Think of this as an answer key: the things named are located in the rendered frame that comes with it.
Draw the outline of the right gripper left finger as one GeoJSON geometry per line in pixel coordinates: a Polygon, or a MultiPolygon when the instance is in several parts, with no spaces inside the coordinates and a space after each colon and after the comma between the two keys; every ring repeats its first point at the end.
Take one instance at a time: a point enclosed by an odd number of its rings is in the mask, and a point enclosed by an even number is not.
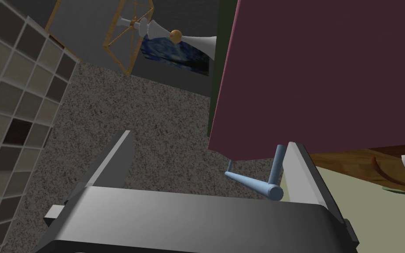
{"type": "Polygon", "coordinates": [[[133,134],[117,132],[66,198],[66,204],[88,186],[121,188],[134,159],[133,134]]]}

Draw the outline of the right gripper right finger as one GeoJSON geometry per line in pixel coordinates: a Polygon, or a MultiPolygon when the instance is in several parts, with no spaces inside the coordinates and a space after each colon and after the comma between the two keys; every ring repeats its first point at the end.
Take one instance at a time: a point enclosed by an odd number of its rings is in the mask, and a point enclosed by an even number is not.
{"type": "Polygon", "coordinates": [[[286,192],[291,202],[321,205],[340,223],[344,223],[337,203],[304,145],[288,143],[283,171],[286,192]]]}

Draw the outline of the brown wooden furniture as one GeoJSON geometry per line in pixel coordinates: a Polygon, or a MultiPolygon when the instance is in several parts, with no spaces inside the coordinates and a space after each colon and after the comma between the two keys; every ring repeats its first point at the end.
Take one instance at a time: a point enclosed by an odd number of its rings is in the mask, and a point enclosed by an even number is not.
{"type": "Polygon", "coordinates": [[[313,153],[311,158],[318,167],[405,191],[405,167],[401,160],[402,155],[405,155],[405,145],[313,153]]]}

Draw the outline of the maroon door leaf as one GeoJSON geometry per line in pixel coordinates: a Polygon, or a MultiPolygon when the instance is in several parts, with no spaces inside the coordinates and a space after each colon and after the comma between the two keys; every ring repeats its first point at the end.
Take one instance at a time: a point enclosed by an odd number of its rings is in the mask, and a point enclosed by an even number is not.
{"type": "Polygon", "coordinates": [[[239,0],[208,148],[405,145],[405,0],[239,0]]]}

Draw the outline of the blue night sky painting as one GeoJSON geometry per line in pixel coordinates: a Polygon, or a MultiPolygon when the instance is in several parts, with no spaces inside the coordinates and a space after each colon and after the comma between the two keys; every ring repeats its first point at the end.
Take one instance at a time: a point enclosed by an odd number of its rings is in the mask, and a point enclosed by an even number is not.
{"type": "Polygon", "coordinates": [[[209,75],[209,56],[185,42],[174,44],[168,38],[149,39],[145,36],[140,50],[146,59],[204,76],[209,75]]]}

